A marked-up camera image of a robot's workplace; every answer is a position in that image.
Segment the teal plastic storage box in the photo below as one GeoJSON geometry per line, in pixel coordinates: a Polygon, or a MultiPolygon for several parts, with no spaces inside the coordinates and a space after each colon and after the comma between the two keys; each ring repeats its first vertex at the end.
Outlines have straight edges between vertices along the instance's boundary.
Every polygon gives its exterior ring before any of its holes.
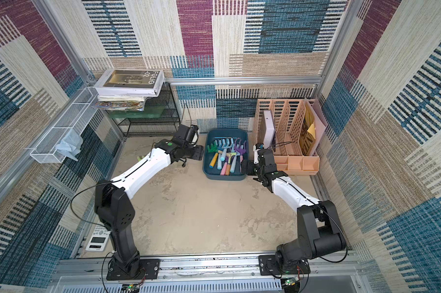
{"type": "Polygon", "coordinates": [[[206,138],[203,172],[208,179],[241,181],[248,160],[248,135],[241,129],[216,128],[206,138]]]}

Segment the green rake wooden handle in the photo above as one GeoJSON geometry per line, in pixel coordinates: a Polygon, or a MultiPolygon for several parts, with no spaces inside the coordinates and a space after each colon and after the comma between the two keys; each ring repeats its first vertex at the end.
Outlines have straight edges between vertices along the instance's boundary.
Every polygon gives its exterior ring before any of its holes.
{"type": "Polygon", "coordinates": [[[218,149],[219,149],[217,141],[214,141],[213,143],[207,145],[206,147],[207,147],[208,153],[216,153],[216,152],[218,152],[218,149]]]}

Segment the blue fork yellow handle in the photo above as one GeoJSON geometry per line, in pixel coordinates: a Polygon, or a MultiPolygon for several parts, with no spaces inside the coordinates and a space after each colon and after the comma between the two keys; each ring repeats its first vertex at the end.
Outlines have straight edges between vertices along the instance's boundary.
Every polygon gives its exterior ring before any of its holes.
{"type": "Polygon", "coordinates": [[[211,159],[211,162],[209,163],[209,167],[210,168],[213,168],[215,166],[216,161],[217,161],[217,159],[219,157],[219,153],[220,153],[219,150],[218,150],[218,152],[214,153],[213,158],[211,159]]]}

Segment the light blue fork rake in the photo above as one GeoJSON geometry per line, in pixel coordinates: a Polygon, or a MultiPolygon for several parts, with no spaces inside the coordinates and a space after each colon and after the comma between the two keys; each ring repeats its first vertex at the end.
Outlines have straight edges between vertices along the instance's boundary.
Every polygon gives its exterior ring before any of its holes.
{"type": "Polygon", "coordinates": [[[219,157],[218,157],[218,161],[217,161],[217,169],[218,170],[222,169],[222,162],[225,160],[225,156],[226,156],[225,153],[226,153],[227,146],[229,146],[229,143],[230,143],[229,138],[219,140],[218,150],[220,151],[220,153],[219,153],[219,157]]]}

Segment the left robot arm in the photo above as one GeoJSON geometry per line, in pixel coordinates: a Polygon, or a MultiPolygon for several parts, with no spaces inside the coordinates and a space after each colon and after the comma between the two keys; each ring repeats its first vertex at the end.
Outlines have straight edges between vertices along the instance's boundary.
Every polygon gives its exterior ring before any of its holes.
{"type": "Polygon", "coordinates": [[[138,190],[162,169],[188,159],[200,161],[204,147],[197,144],[198,126],[180,125],[175,135],[155,143],[141,161],[126,172],[97,184],[95,189],[95,213],[104,227],[110,231],[114,254],[109,262],[111,271],[107,280],[143,280],[147,268],[132,235],[132,221],[136,215],[131,199],[138,190]]]}

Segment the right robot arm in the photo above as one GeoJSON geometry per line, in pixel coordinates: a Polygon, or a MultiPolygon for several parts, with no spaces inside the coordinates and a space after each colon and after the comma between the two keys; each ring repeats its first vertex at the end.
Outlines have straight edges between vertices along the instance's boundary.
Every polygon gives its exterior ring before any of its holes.
{"type": "Polygon", "coordinates": [[[348,246],[335,205],[321,201],[301,189],[275,163],[274,153],[262,144],[253,147],[254,159],[241,163],[242,172],[287,203],[297,216],[297,238],[280,244],[275,265],[281,273],[299,269],[309,273],[307,261],[326,258],[338,251],[348,254],[348,246]]]}

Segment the white book in organizer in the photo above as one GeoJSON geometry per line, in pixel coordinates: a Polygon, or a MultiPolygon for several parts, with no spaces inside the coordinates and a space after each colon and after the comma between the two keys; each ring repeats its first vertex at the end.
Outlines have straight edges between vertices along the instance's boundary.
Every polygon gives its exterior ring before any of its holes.
{"type": "Polygon", "coordinates": [[[263,121],[261,124],[261,140],[264,148],[269,148],[275,137],[274,117],[270,110],[263,112],[263,121]]]}

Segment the green folder on shelf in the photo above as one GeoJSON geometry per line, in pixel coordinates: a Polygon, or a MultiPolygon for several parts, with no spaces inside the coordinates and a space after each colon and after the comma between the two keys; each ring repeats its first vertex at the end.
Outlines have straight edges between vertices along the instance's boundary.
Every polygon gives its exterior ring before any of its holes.
{"type": "Polygon", "coordinates": [[[106,111],[110,118],[159,118],[162,117],[165,109],[163,107],[152,107],[144,111],[106,111]]]}

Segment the peach file organizer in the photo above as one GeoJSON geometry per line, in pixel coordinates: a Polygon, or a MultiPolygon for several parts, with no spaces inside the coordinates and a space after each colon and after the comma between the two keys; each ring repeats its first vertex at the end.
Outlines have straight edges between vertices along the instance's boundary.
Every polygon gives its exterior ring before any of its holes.
{"type": "Polygon", "coordinates": [[[305,103],[318,103],[315,99],[259,99],[253,123],[253,142],[262,143],[263,112],[270,110],[274,117],[275,139],[271,145],[279,171],[288,175],[315,175],[319,171],[319,156],[302,154],[299,145],[305,103]]]}

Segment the yellow black magazine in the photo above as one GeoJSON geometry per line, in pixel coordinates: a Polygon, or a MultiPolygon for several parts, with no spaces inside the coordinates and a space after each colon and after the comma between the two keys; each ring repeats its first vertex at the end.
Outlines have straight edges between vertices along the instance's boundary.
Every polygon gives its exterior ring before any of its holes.
{"type": "Polygon", "coordinates": [[[299,145],[302,154],[309,156],[312,152],[312,147],[316,141],[316,126],[313,109],[308,102],[305,103],[305,113],[302,122],[301,134],[299,138],[299,145]]]}

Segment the stack of magazines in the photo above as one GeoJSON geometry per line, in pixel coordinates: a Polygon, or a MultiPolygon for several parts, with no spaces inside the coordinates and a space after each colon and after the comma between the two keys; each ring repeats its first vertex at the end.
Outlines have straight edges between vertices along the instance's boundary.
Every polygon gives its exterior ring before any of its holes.
{"type": "Polygon", "coordinates": [[[107,111],[143,111],[147,97],[144,96],[101,96],[92,107],[107,111]]]}

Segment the pink folder in organizer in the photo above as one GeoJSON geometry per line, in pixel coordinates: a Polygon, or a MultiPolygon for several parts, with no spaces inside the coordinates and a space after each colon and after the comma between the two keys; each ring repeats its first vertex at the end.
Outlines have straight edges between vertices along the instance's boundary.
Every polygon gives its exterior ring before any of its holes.
{"type": "Polygon", "coordinates": [[[315,119],[315,126],[316,126],[316,141],[314,143],[314,146],[312,147],[312,152],[309,156],[313,155],[325,133],[325,130],[328,126],[328,122],[326,121],[324,114],[322,112],[322,109],[319,105],[319,103],[313,103],[311,104],[308,100],[306,101],[310,104],[311,108],[313,109],[314,113],[314,119],[315,119]]]}

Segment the white folio book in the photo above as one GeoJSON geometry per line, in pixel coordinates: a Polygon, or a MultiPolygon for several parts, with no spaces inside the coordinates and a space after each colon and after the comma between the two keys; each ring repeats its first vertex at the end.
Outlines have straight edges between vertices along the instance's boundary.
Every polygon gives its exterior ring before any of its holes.
{"type": "Polygon", "coordinates": [[[162,70],[108,69],[94,88],[103,96],[156,97],[165,83],[162,70]]]}

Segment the crumpled white cloth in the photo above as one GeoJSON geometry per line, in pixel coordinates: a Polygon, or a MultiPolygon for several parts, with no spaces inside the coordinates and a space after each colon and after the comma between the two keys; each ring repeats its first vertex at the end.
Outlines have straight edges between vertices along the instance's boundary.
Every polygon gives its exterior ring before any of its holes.
{"type": "Polygon", "coordinates": [[[70,129],[60,143],[55,146],[55,149],[61,155],[78,161],[76,156],[81,152],[83,142],[83,138],[74,129],[70,129]]]}

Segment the white calculator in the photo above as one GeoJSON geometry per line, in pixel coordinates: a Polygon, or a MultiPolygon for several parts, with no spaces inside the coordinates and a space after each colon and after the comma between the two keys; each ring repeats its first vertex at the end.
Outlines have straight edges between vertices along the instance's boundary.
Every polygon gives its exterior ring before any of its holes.
{"type": "Polygon", "coordinates": [[[110,231],[105,227],[97,225],[91,234],[86,251],[104,251],[110,237],[110,231]]]}

